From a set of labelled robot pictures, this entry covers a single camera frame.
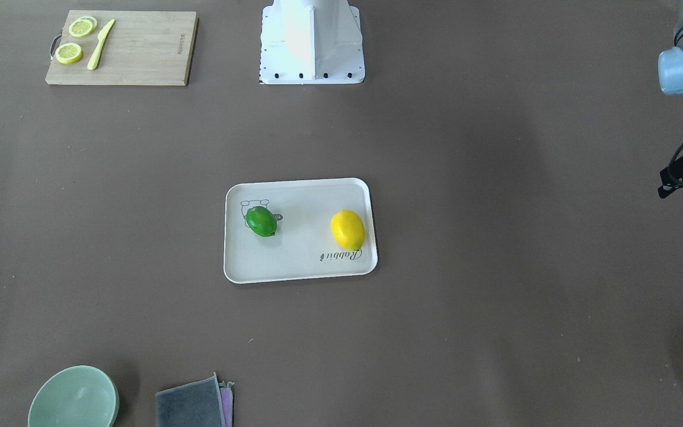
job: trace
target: cloth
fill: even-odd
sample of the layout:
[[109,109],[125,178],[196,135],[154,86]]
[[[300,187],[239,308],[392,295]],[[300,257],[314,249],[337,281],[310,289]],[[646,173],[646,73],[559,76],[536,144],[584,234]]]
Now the cloth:
[[214,373],[210,378],[157,392],[157,427],[231,427],[232,385],[233,383],[223,383],[223,390],[228,399],[228,422],[225,417],[221,385]]

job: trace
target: lemon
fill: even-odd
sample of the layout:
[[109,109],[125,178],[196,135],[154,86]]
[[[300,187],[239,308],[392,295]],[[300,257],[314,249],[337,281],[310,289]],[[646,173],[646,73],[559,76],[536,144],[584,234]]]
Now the lemon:
[[65,43],[55,51],[55,59],[63,64],[77,62],[83,55],[84,51],[78,43]]
[[353,211],[342,209],[331,218],[331,232],[344,249],[357,251],[365,241],[365,227]]
[[95,25],[94,22],[89,21],[88,19],[79,18],[73,21],[73,24],[70,24],[68,33],[73,37],[83,37],[92,33],[96,27],[97,25]]

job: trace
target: knife handle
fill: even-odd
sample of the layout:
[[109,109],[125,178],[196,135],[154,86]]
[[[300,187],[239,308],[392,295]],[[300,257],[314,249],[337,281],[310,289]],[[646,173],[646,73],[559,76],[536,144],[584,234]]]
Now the knife handle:
[[102,56],[102,48],[104,48],[105,40],[106,39],[100,40],[100,42],[97,44],[97,48],[95,48],[94,52],[91,54],[89,65],[86,66],[86,68],[89,70],[95,70],[97,65],[100,64],[100,56]]

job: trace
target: purple cloth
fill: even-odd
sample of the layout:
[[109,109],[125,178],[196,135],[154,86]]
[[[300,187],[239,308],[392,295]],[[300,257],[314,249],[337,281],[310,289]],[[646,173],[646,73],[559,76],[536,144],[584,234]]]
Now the purple cloth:
[[224,384],[220,386],[220,398],[223,402],[223,418],[225,418],[225,427],[233,427],[234,423],[234,391],[231,389],[233,383]]

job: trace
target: tray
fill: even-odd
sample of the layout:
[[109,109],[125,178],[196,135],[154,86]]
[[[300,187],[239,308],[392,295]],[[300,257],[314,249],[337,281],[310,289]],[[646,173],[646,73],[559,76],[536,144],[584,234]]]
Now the tray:
[[[244,221],[252,206],[276,215],[277,231],[260,237]],[[330,222],[340,209],[363,219],[358,251],[336,243]],[[378,263],[368,185],[357,178],[236,184],[225,195],[223,273],[233,283],[335,278],[371,273]]]

